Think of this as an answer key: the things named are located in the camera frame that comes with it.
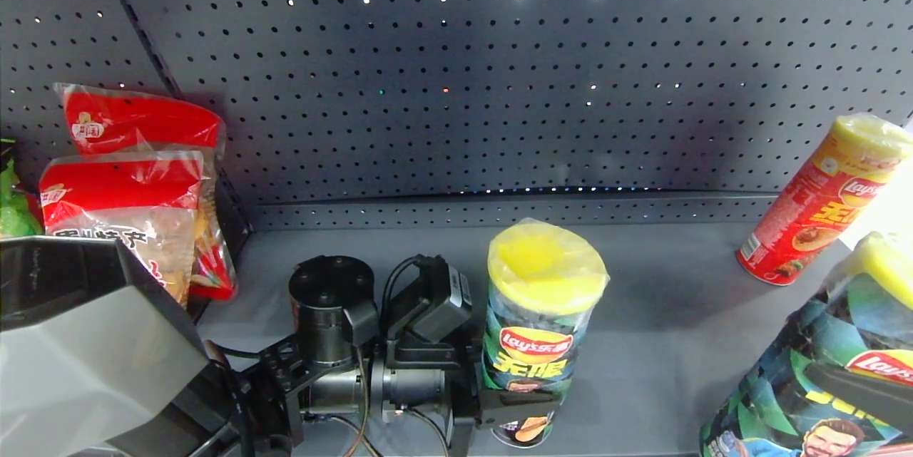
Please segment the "snack food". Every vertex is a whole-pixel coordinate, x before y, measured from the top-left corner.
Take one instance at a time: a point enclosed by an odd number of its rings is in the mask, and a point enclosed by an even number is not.
[[[202,176],[197,151],[55,159],[40,182],[46,231],[121,240],[186,305]]]
[[[609,281],[586,240],[525,219],[489,246],[489,308],[482,379],[487,388],[548,391],[564,400],[594,305]],[[551,432],[554,413],[493,428],[502,443],[535,446]]]
[[[877,232],[861,240],[704,425],[701,456],[862,457],[904,443],[812,382],[812,363],[913,386],[913,245]]]
[[[13,144],[13,140],[5,138],[0,144],[0,240],[42,232],[41,224],[31,212],[29,196],[16,190],[19,177],[13,169]]]
[[[764,282],[792,284],[913,155],[913,135],[868,113],[838,116],[736,252]]]
[[[228,300],[237,279],[215,216],[215,161],[221,158],[225,124],[195,104],[146,93],[101,90],[78,84],[54,86],[79,154],[198,150],[203,189],[196,230],[192,294]]]

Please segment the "robotic arm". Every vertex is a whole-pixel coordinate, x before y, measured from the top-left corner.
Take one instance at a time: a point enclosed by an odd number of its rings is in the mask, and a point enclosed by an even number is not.
[[[294,333],[236,372],[123,243],[29,237],[0,242],[0,256],[0,454],[107,441],[132,457],[285,457],[303,421],[423,409],[444,417],[449,453],[466,455],[473,428],[557,408],[548,393],[479,386],[470,317],[484,302],[440,257],[402,263],[382,315],[364,262],[300,263]],[[410,265],[418,278],[393,295]]]

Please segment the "red snack bag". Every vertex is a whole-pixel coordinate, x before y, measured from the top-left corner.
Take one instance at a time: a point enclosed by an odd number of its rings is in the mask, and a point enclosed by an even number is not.
[[[225,146],[218,115],[167,97],[56,83],[66,123],[79,154],[124,151],[198,150],[203,153],[203,188],[191,294],[228,300],[238,281],[215,216],[215,161]]]
[[[197,151],[55,159],[40,181],[46,232],[121,240],[186,305],[202,177]]]

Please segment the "black cable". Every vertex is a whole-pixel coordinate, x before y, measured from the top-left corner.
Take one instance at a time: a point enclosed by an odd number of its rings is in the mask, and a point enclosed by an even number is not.
[[[349,427],[353,431],[355,431],[356,435],[358,434],[358,425],[352,423],[348,418],[343,418],[342,416],[337,416],[335,414],[330,414],[329,416],[327,416],[327,418],[332,419],[333,421],[339,421],[339,423],[342,423],[346,427]],[[362,435],[362,443],[364,444],[365,448],[368,448],[368,453],[371,453],[372,455],[374,455],[374,457],[384,457],[384,455],[382,455],[377,450],[377,447],[374,446],[373,443],[371,443],[371,440],[368,439],[368,436]]]
[[[386,284],[384,284],[384,295],[382,295],[383,303],[381,304],[381,332],[384,338],[387,337],[386,332],[390,328],[390,300],[392,293],[394,292],[394,284],[397,283],[397,279],[399,279],[399,276],[402,275],[402,272],[404,272],[406,268],[409,268],[421,259],[424,259],[423,255],[415,255],[399,263],[397,268],[394,268],[394,271],[390,272],[390,276],[387,278]]]
[[[257,352],[248,352],[247,350],[235,350],[229,349],[227,346],[221,346],[221,344],[213,343],[216,349],[222,350],[222,353],[226,356],[242,357],[242,359],[260,359],[260,354]]]
[[[431,425],[431,428],[434,429],[434,433],[437,434],[437,438],[441,440],[441,446],[444,447],[444,457],[450,457],[450,446],[447,444],[447,438],[444,437],[444,431],[438,427],[437,423],[434,423],[433,419],[428,418],[422,414],[422,412],[415,411],[415,409],[411,407],[404,409],[404,412],[408,412],[408,414],[413,415],[415,418],[421,419],[421,421]]]
[[[215,359],[210,359],[210,362],[219,367],[219,369],[225,373],[225,382],[228,383],[228,393],[231,395],[232,402],[235,404],[234,417],[237,419],[241,457],[255,457],[254,430],[250,425],[248,405],[244,402],[243,395],[241,394],[241,388],[238,386],[238,380],[235,380],[235,370],[232,370],[221,361]]]

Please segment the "metal shelf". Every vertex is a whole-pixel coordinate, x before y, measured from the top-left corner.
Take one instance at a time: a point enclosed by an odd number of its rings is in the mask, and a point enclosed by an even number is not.
[[[847,253],[825,252],[797,284],[756,281],[733,253],[753,228],[745,223],[570,226],[603,255],[612,282],[591,318],[574,385],[554,434],[520,451],[477,431],[471,455],[680,455],[697,451],[698,428],[762,353],[787,314]],[[256,350],[292,330],[287,280],[315,255],[351,255],[377,281],[410,255],[439,253],[483,294],[489,240],[500,227],[281,230],[250,237],[239,261],[237,298],[213,304],[202,337]],[[235,362],[235,367],[245,363]],[[342,425],[307,427],[295,455],[338,455],[352,434]],[[387,456],[440,455],[434,434],[415,419],[368,436]]]

